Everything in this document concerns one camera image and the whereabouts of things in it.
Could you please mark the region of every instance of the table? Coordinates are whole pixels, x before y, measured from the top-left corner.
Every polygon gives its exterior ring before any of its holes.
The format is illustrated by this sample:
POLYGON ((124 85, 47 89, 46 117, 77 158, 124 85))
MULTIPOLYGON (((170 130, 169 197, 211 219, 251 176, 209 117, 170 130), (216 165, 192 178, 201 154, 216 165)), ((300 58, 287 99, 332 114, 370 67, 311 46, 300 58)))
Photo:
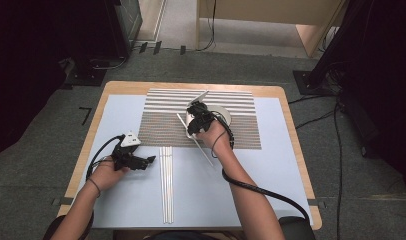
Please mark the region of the table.
MULTIPOLYGON (((93 121, 91 123, 89 132, 85 139, 83 148, 81 150, 80 156, 78 158, 76 167, 73 171, 72 178, 70 180, 68 189, 65 193, 65 198, 74 198, 80 183, 84 170, 87 167, 87 161, 89 160, 92 145, 96 133, 98 131, 99 124, 103 117, 104 108, 108 102, 109 96, 112 94, 117 95, 146 95, 149 89, 207 89, 213 91, 249 91, 255 98, 278 98, 281 105, 281 109, 284 113, 285 123, 287 125, 287 130, 290 136, 292 151, 294 152, 295 159, 297 161, 298 171, 303 182, 304 192, 310 204, 310 215, 313 220, 313 229, 319 229, 322 226, 322 221, 319 213, 318 206, 316 204, 315 195, 312 190, 309 175, 306 169, 305 161, 303 158, 302 151, 300 149, 299 140, 297 138, 297 133, 294 128, 293 120, 291 118, 290 109, 288 107, 287 99, 284 90, 280 87, 273 86, 244 86, 244 85, 213 85, 213 84, 184 84, 184 83, 156 83, 156 82, 119 82, 113 81, 106 84, 105 89, 102 93, 100 102, 96 109, 93 121)), ((58 215, 66 214, 69 210, 70 205, 62 205, 58 215)))
MULTIPOLYGON (((215 0, 198 0, 196 46, 199 48, 200 18, 213 17, 215 0)), ((309 57, 312 57, 330 28, 338 26, 346 0, 219 0, 215 19, 296 24, 309 57)))

